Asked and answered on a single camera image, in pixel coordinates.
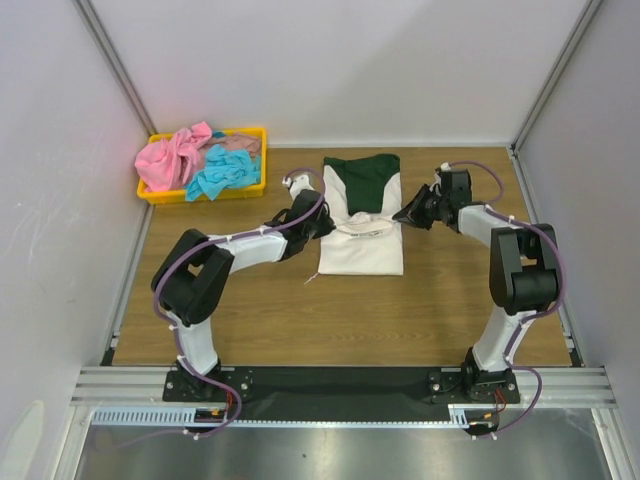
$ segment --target wooden surface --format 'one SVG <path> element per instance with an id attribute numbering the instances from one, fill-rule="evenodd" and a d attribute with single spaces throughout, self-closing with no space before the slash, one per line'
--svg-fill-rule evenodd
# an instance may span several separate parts
<path id="1" fill-rule="evenodd" d="M 526 219 L 506 150 L 501 148 L 277 149 L 268 152 L 264 197 L 157 206 L 138 266 L 114 363 L 168 364 L 176 350 L 166 324 L 151 310 L 153 274 L 182 232 L 235 233 L 269 220 L 291 199 L 281 187 L 292 168 L 320 168 L 325 156 L 359 158 L 381 152 L 401 158 L 404 203 L 445 161 L 478 160 L 506 185 L 496 208 Z M 471 168 L 476 199 L 497 193 L 491 177 Z M 227 364 L 245 365 L 453 365 L 482 334 L 491 312 L 489 251 L 441 225 L 431 231 L 403 226 L 402 277 L 320 275 L 319 241 L 285 262 L 235 273 L 214 314 L 216 348 Z M 567 365 L 556 316 L 538 320 L 516 362 Z"/>

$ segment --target white enclosure wall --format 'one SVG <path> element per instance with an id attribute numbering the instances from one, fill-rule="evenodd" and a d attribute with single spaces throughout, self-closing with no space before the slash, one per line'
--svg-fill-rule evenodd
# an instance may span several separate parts
<path id="1" fill-rule="evenodd" d="M 605 2 L 522 161 L 569 270 L 582 353 L 605 365 L 640 448 L 640 3 Z"/>
<path id="2" fill-rule="evenodd" d="M 132 162 L 145 135 L 72 2 L 3 2 L 0 46 L 0 459 L 23 410 L 42 400 L 29 475 L 42 479 L 122 288 L 143 213 Z"/>
<path id="3" fill-rule="evenodd" d="M 511 142 L 586 0 L 94 0 L 160 131 Z"/>

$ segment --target yellow basket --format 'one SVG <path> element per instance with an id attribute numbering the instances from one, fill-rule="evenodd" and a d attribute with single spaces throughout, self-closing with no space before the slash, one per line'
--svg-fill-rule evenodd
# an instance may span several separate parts
<path id="1" fill-rule="evenodd" d="M 264 188 L 267 185 L 267 131 L 262 127 L 250 128 L 232 128 L 222 130 L 227 135 L 232 133 L 245 133 L 262 139 L 262 151 L 260 152 L 262 163 L 260 165 L 260 183 L 249 185 L 244 188 L 225 188 L 217 196 L 216 200 L 226 200 L 229 198 L 252 198 L 264 195 Z M 160 133 L 149 137 L 149 143 L 157 142 L 162 138 L 169 140 L 173 134 Z M 165 203 L 182 203 L 185 202 L 186 190 L 168 190 L 166 192 L 145 192 L 147 185 L 140 179 L 138 182 L 138 197 L 146 200 L 151 205 L 162 205 Z M 209 200 L 206 195 L 200 195 L 196 202 L 205 202 Z"/>

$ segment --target wire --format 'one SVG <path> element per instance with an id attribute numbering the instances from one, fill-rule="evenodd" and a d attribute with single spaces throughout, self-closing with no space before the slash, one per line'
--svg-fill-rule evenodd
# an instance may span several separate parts
<path id="1" fill-rule="evenodd" d="M 119 450 L 121 448 L 126 448 L 126 447 L 130 447 L 131 445 L 134 445 L 138 442 L 150 439 L 150 438 L 154 438 L 154 437 L 158 437 L 161 435 L 167 435 L 167 434 L 183 434 L 183 435 L 191 435 L 191 437 L 194 440 L 198 440 L 199 438 L 208 438 L 212 435 L 216 435 L 222 431 L 224 431 L 231 423 L 233 423 L 239 416 L 240 416 L 240 412 L 242 411 L 242 398 L 240 397 L 240 394 L 231 386 L 226 385 L 222 382 L 218 382 L 216 380 L 213 380 L 211 378 L 208 378 L 202 374 L 200 374 L 194 367 L 193 365 L 189 362 L 189 359 L 186 357 L 185 355 L 185 351 L 184 351 L 184 347 L 182 345 L 182 342 L 180 341 L 180 335 L 178 333 L 178 324 L 175 320 L 173 320 L 171 317 L 169 317 L 166 313 L 164 313 L 161 308 L 160 308 L 160 295 L 162 293 L 162 290 L 164 289 L 168 279 L 171 277 L 171 275 L 173 275 L 175 273 L 175 271 L 180 268 L 180 266 L 182 264 L 184 264 L 186 261 L 188 261 L 191 257 L 193 257 L 196 253 L 198 253 L 199 251 L 210 247 L 212 245 L 219 245 L 219 244 L 223 244 L 223 243 L 227 243 L 233 240 L 240 240 L 242 238 L 249 238 L 249 237 L 253 237 L 253 236 L 258 236 L 258 235 L 265 235 L 265 234 L 269 234 L 269 233 L 273 233 L 273 232 L 279 232 L 282 230 L 286 230 L 288 228 L 291 228 L 301 222 L 304 222 L 307 218 L 309 218 L 311 215 L 313 215 L 313 213 L 318 210 L 319 208 L 322 207 L 322 204 L 324 203 L 324 193 L 325 193 L 325 183 L 324 183 L 324 179 L 322 178 L 322 175 L 320 174 L 320 172 L 318 172 L 317 170 L 313 169 L 313 168 L 296 168 L 294 170 L 291 170 L 289 173 L 287 173 L 285 175 L 285 179 L 291 178 L 292 175 L 297 174 L 297 173 L 310 173 L 313 176 L 316 177 L 316 179 L 319 181 L 319 183 L 322 185 L 322 189 L 319 192 L 320 196 L 318 197 L 318 200 L 316 200 L 316 203 L 313 204 L 313 206 L 311 207 L 311 209 L 309 209 L 309 211 L 307 211 L 306 213 L 304 213 L 303 215 L 301 215 L 300 217 L 296 218 L 295 220 L 292 220 L 291 222 L 285 223 L 283 225 L 278 225 L 276 227 L 269 227 L 266 229 L 262 229 L 262 230 L 252 230 L 252 231 L 248 231 L 248 232 L 241 232 L 241 233 L 236 233 L 235 235 L 231 235 L 228 237 L 221 237 L 221 238 L 216 238 L 216 239 L 212 239 L 212 240 L 208 240 L 206 242 L 200 243 L 198 245 L 196 245 L 195 247 L 187 250 L 184 254 L 182 254 L 173 264 L 171 264 L 171 266 L 167 269 L 167 271 L 164 273 L 164 275 L 162 276 L 162 278 L 160 279 L 160 281 L 158 282 L 158 285 L 156 286 L 156 290 L 154 292 L 153 295 L 153 311 L 155 312 L 155 314 L 160 317 L 161 319 L 165 320 L 166 322 L 168 322 L 172 327 L 172 331 L 173 331 L 173 339 L 175 341 L 176 344 L 176 349 L 178 350 L 178 355 L 180 356 L 180 360 L 182 362 L 182 366 L 194 377 L 198 378 L 199 380 L 205 382 L 205 383 L 209 383 L 215 387 L 218 387 L 222 390 L 225 390 L 227 392 L 227 395 L 230 395 L 231 401 L 233 402 L 233 399 L 235 398 L 235 401 L 237 403 L 237 408 L 235 409 L 235 411 L 233 412 L 233 415 L 231 415 L 230 418 L 228 418 L 225 422 L 223 422 L 221 425 L 217 426 L 216 428 L 205 432 L 205 433 L 196 433 L 196 434 L 192 434 L 191 432 L 188 432 L 186 429 L 165 429 L 165 430 L 159 430 L 156 432 L 152 432 L 150 434 L 147 435 L 143 435 L 141 437 L 138 437 L 134 440 L 119 444 L 119 445 L 115 445 L 113 447 L 110 447 L 109 449 L 106 450 L 101 450 L 101 451 L 115 451 L 115 450 Z"/>
<path id="2" fill-rule="evenodd" d="M 500 189 L 500 193 L 498 193 L 498 196 L 489 200 L 487 203 L 489 205 L 491 205 L 492 203 L 496 203 L 498 200 L 500 200 L 503 196 L 504 196 L 504 183 L 502 182 L 502 179 L 500 178 L 500 176 L 495 172 L 495 170 L 493 170 L 491 167 L 488 167 L 487 165 L 480 163 L 480 162 L 476 162 L 475 160 L 465 160 L 464 162 L 453 162 L 449 164 L 451 167 L 457 167 L 460 165 L 473 165 L 474 167 L 478 167 L 483 169 L 485 172 L 487 172 L 489 175 L 491 175 L 496 183 L 498 184 L 498 188 Z"/>
<path id="3" fill-rule="evenodd" d="M 502 198 L 502 195 L 504 193 L 504 184 L 499 179 L 497 174 L 495 172 L 493 172 L 493 170 L 491 170 L 489 167 L 487 167 L 485 165 L 482 165 L 482 164 L 480 164 L 478 162 L 457 162 L 457 163 L 454 163 L 454 164 L 451 164 L 451 165 L 460 165 L 460 164 L 464 164 L 464 163 L 467 163 L 467 164 L 470 164 L 470 165 L 476 165 L 476 166 L 478 166 L 480 168 L 483 168 L 487 172 L 491 173 L 491 175 L 498 181 L 498 185 L 500 187 L 500 195 L 498 197 L 496 197 L 496 198 L 497 199 Z M 546 316 L 549 316 L 549 315 L 557 312 L 560 309 L 560 307 L 562 306 L 562 303 L 564 302 L 564 298 L 566 296 L 566 285 L 567 285 L 567 282 L 566 282 L 566 266 L 565 266 L 564 260 L 562 259 L 562 256 L 560 255 L 560 252 L 558 251 L 558 247 L 556 246 L 556 244 L 553 242 L 553 240 L 551 240 L 551 238 L 545 232 L 540 230 L 538 227 L 536 227 L 535 225 L 531 225 L 530 223 L 520 222 L 518 220 L 515 220 L 513 217 L 508 217 L 506 215 L 498 213 L 495 210 L 493 210 L 493 208 L 491 208 L 490 204 L 487 204 L 485 206 L 485 211 L 489 215 L 494 217 L 494 218 L 497 218 L 497 219 L 502 220 L 504 222 L 513 224 L 513 225 L 515 225 L 517 227 L 526 228 L 527 230 L 530 230 L 533 233 L 535 233 L 549 247 L 549 249 L 553 253 L 553 256 L 555 257 L 556 263 L 558 265 L 559 292 L 558 292 L 558 297 L 556 298 L 556 301 L 554 302 L 553 306 L 551 308 L 549 308 L 548 310 L 545 310 L 544 312 L 537 312 L 537 313 L 534 313 L 532 315 L 529 315 L 529 316 L 523 318 L 520 321 L 520 323 L 518 324 L 518 326 L 516 327 L 516 329 L 514 330 L 513 334 L 511 335 L 511 338 L 509 339 L 509 342 L 507 343 L 505 351 L 503 352 L 505 363 L 509 366 L 509 368 L 511 368 L 514 371 L 521 371 L 521 372 L 531 373 L 532 375 L 534 375 L 536 377 L 536 380 L 537 380 L 536 393 L 534 394 L 533 399 L 531 400 L 531 403 L 525 409 L 525 411 L 522 412 L 522 414 L 518 418 L 516 418 L 511 423 L 505 425 L 504 427 L 502 427 L 501 429 L 498 430 L 498 432 L 504 432 L 505 430 L 508 430 L 508 429 L 514 427 L 515 425 L 517 425 L 518 423 L 522 422 L 522 420 L 524 420 L 524 418 L 526 418 L 533 411 L 533 409 L 535 408 L 536 404 L 540 400 L 540 396 L 542 395 L 542 376 L 540 375 L 540 373 L 537 370 L 535 370 L 534 368 L 531 368 L 531 367 L 513 365 L 513 363 L 510 360 L 510 356 L 511 356 L 511 351 L 513 350 L 513 346 L 515 345 L 518 337 L 522 333 L 523 326 L 527 325 L 530 322 L 533 322 L 534 320 L 536 320 L 538 318 L 546 317 Z M 483 435 L 480 438 L 491 438 L 491 437 L 489 437 L 487 435 Z"/>

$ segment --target blue towel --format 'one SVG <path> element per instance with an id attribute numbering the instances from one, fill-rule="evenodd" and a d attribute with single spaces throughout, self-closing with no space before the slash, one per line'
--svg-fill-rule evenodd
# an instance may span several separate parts
<path id="1" fill-rule="evenodd" d="M 246 150 L 227 152 L 214 145 L 205 155 L 204 169 L 196 172 L 187 186 L 187 202 L 203 193 L 214 200 L 223 188 L 243 188 L 260 183 L 260 156 L 251 161 Z"/>

